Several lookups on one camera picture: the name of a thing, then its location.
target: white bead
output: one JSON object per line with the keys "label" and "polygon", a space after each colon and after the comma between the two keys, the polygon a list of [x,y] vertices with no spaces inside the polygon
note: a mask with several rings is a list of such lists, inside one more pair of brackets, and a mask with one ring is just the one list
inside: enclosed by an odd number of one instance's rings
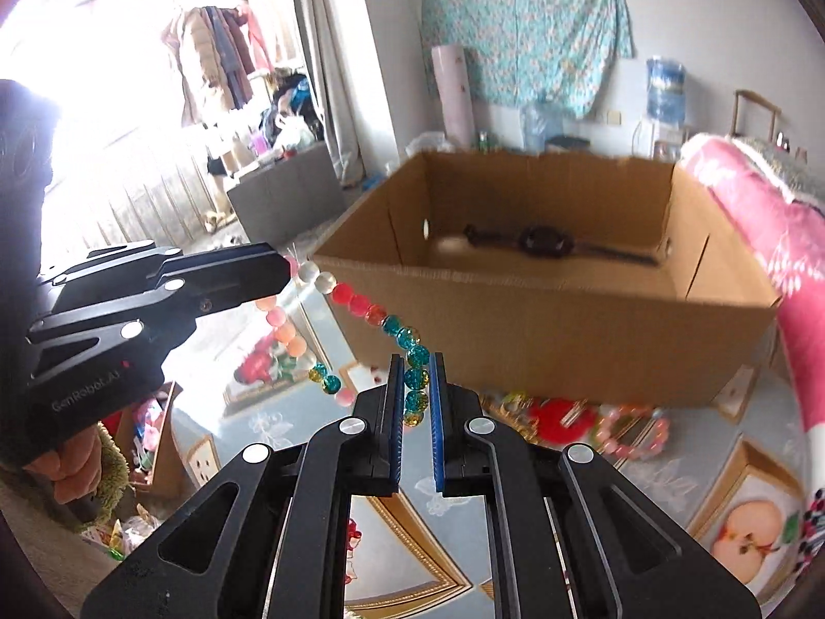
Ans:
{"label": "white bead", "polygon": [[331,294],[337,285],[338,282],[335,278],[335,274],[331,272],[322,272],[315,280],[315,288],[324,295]]}
{"label": "white bead", "polygon": [[304,284],[312,284],[321,274],[319,266],[315,265],[311,260],[307,260],[302,266],[298,268],[298,278]]}
{"label": "white bead", "polygon": [[318,358],[312,353],[311,349],[307,349],[298,361],[295,361],[295,369],[298,372],[309,372],[317,364]]}

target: pink bracelet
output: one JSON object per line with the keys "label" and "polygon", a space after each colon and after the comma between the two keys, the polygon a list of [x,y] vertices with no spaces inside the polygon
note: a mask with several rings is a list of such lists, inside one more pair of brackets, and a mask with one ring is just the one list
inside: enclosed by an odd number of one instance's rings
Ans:
{"label": "pink bracelet", "polygon": [[[621,444],[614,436],[613,429],[622,418],[635,419],[650,418],[653,424],[653,440],[644,446],[630,446]],[[650,407],[636,407],[634,405],[620,405],[609,409],[599,421],[596,429],[596,442],[601,446],[600,453],[613,454],[615,457],[642,461],[660,454],[670,435],[670,421],[665,418],[663,409]]]}

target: silver screw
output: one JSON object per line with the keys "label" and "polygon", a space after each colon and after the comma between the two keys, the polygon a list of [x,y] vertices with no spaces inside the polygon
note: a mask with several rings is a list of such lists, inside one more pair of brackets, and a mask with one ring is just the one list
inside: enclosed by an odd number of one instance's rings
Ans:
{"label": "silver screw", "polygon": [[358,433],[363,431],[365,428],[366,423],[360,419],[356,419],[356,417],[344,419],[340,424],[338,424],[338,430],[344,435],[358,435]]}
{"label": "silver screw", "polygon": [[496,429],[496,424],[492,422],[492,419],[478,417],[473,419],[467,428],[476,435],[489,435]]}
{"label": "silver screw", "polygon": [[260,463],[269,457],[269,449],[266,445],[249,445],[243,450],[243,459],[250,464]]}
{"label": "silver screw", "polygon": [[593,460],[593,449],[587,445],[573,445],[568,449],[568,458],[573,463],[590,463]]}

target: person's hand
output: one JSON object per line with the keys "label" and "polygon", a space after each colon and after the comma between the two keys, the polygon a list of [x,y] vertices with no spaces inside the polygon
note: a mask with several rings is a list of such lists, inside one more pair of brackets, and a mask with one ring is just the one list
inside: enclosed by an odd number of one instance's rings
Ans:
{"label": "person's hand", "polygon": [[60,505],[82,498],[101,481],[101,438],[97,426],[77,433],[56,451],[48,451],[30,465],[29,472],[55,482],[55,501]]}

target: floral sheet on wall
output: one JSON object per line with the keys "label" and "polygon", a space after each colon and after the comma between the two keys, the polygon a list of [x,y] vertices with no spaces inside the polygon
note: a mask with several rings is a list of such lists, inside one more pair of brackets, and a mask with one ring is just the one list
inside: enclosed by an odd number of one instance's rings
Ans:
{"label": "floral sheet on wall", "polygon": [[616,57],[633,57],[625,0],[423,0],[422,44],[465,47],[476,100],[518,106],[544,99],[576,118],[591,110]]}

